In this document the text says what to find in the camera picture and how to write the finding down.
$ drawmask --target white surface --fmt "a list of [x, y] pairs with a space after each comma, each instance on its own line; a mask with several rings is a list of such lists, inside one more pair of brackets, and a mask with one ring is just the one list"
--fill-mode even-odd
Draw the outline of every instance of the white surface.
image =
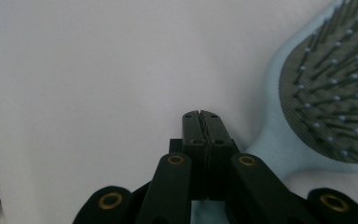
[[[95, 190], [139, 188], [191, 110], [221, 116], [239, 147], [254, 141], [269, 59], [329, 3], [1, 0], [6, 223], [71, 223]], [[315, 174], [289, 186], [330, 176]], [[358, 201], [358, 175], [344, 176], [329, 183]]]

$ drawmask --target white background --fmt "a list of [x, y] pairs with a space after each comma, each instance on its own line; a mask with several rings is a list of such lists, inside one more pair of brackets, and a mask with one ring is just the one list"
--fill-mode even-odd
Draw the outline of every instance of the white background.
[[[0, 0], [0, 193], [7, 224], [71, 223], [97, 189], [149, 181], [181, 117], [209, 110], [244, 148], [263, 75], [325, 0]], [[358, 200], [358, 174], [286, 183]]]

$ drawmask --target hairbrush bristle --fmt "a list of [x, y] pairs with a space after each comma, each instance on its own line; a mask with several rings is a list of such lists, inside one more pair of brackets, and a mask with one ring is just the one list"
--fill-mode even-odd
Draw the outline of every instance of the hairbrush bristle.
[[283, 113], [313, 150], [358, 163], [358, 0], [342, 1], [287, 58]]

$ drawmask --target brass rivet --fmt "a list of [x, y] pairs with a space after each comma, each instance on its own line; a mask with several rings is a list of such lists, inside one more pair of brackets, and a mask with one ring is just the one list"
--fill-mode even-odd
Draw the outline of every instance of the brass rivet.
[[350, 206], [345, 203], [342, 199], [334, 196], [332, 194], [324, 194], [320, 197], [321, 202], [327, 207], [333, 209], [336, 212], [348, 212], [350, 210]]
[[242, 163], [243, 165], [247, 165], [247, 166], [255, 165], [255, 159], [253, 159], [250, 156], [241, 156], [241, 157], [238, 158], [238, 161], [240, 163]]
[[107, 193], [100, 198], [98, 205], [104, 210], [116, 208], [123, 202], [123, 196], [118, 192]]
[[170, 156], [168, 158], [168, 162], [172, 165], [179, 165], [182, 164], [185, 161], [185, 159], [181, 156]]

